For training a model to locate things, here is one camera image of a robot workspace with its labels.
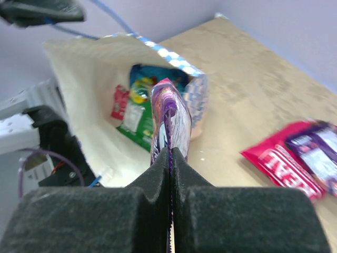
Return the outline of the red Real chips bag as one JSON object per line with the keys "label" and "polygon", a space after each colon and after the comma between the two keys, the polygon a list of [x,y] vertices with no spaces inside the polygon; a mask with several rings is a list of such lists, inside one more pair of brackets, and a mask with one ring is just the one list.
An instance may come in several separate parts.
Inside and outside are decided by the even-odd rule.
{"label": "red Real chips bag", "polygon": [[312,122],[309,120],[289,123],[260,143],[241,151],[240,154],[276,186],[301,190],[312,202],[316,202],[324,197],[325,190],[285,145],[288,136],[305,130],[311,125]]}

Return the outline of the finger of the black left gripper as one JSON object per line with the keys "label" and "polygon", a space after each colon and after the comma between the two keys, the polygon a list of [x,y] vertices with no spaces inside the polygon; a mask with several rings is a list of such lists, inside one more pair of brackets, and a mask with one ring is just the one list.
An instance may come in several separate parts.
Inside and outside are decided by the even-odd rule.
{"label": "finger of the black left gripper", "polygon": [[85,12],[77,1],[1,1],[1,18],[18,27],[83,22]]}

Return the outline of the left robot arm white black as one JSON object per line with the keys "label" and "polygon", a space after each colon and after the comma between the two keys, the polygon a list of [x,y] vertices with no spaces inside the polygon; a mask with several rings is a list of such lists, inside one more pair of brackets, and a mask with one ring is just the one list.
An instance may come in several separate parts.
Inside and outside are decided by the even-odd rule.
{"label": "left robot arm white black", "polygon": [[[76,1],[1,1],[1,19],[21,28],[83,22]],[[65,105],[56,85],[42,83],[1,103],[1,154],[20,152],[18,195],[24,180],[36,186],[97,186],[80,142],[70,131]]]}

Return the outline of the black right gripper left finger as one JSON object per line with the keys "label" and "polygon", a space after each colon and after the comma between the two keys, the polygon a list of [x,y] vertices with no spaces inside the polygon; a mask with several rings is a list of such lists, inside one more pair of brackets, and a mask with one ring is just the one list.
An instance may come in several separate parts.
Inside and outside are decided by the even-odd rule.
{"label": "black right gripper left finger", "polygon": [[167,252],[167,149],[124,188],[46,187],[19,203],[1,252]]}

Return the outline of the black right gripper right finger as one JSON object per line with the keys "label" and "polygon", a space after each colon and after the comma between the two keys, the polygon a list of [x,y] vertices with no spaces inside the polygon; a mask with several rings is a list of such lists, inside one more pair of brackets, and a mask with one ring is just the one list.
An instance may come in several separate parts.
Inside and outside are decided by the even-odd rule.
{"label": "black right gripper right finger", "polygon": [[330,252],[309,198],[282,187],[215,187],[172,150],[176,252]]}

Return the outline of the blue checkered paper bag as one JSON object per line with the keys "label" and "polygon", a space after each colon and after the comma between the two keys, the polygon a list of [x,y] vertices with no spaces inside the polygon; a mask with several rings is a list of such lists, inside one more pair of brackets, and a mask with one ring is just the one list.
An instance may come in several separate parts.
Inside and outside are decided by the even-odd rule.
{"label": "blue checkered paper bag", "polygon": [[[201,123],[209,99],[208,80],[202,71],[175,52],[134,33],[103,2],[95,4],[110,14],[125,33],[99,39],[83,35],[69,40],[50,40],[44,43],[44,49],[86,163],[100,185],[124,187],[151,165],[151,149],[148,152],[121,134],[117,127],[122,121],[111,117],[116,87],[120,84],[130,91],[132,66],[179,69],[189,76],[183,94],[177,91],[191,116],[190,141],[202,132]],[[153,109],[152,120],[153,142]]]}

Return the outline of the purple chocolate snack packet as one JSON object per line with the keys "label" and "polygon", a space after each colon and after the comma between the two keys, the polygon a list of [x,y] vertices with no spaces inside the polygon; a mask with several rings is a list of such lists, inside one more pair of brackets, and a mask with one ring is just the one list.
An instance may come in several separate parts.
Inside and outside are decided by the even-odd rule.
{"label": "purple chocolate snack packet", "polygon": [[285,139],[285,144],[309,174],[336,197],[336,125],[318,121]]}

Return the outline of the purple Fox's candy bag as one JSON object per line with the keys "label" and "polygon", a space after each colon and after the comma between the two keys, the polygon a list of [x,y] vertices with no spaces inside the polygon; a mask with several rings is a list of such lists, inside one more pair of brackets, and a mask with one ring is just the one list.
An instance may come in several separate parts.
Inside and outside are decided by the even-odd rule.
{"label": "purple Fox's candy bag", "polygon": [[151,147],[151,182],[147,199],[152,213],[146,222],[148,252],[170,252],[170,230],[174,229],[177,252],[194,252],[193,225],[187,191],[200,175],[187,164],[191,116],[169,79],[151,91],[154,137]]}

